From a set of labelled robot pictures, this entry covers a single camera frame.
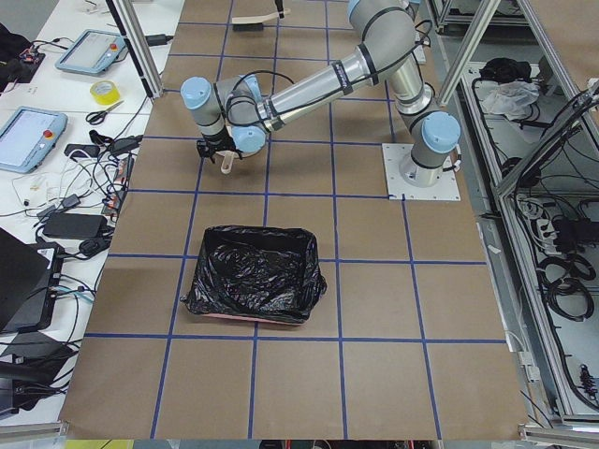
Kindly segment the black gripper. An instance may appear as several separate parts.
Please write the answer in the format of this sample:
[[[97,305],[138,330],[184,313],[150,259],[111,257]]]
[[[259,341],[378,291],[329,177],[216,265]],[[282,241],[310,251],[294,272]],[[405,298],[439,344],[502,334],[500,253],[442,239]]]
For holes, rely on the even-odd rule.
[[[214,161],[217,152],[233,151],[234,140],[229,133],[217,133],[215,135],[202,135],[196,142],[197,152],[201,159]]]

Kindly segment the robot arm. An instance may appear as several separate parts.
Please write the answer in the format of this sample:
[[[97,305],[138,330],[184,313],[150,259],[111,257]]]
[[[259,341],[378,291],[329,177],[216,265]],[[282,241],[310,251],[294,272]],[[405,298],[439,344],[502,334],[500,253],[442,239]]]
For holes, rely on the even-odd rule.
[[[203,137],[200,156],[258,152],[269,133],[364,86],[384,81],[414,140],[409,167],[417,172],[441,170],[458,144],[460,125],[439,110],[434,90],[421,76],[413,54],[415,14],[408,2],[351,1],[347,17],[360,39],[354,50],[279,93],[261,96],[252,73],[218,82],[187,79],[180,95]]]

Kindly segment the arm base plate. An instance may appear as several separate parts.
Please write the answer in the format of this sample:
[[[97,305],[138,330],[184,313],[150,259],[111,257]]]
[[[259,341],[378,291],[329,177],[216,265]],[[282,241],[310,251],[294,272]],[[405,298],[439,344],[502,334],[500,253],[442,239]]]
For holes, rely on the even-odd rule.
[[[382,145],[387,197],[391,200],[460,201],[457,176],[448,155],[441,167],[418,166],[412,159],[412,144]]]

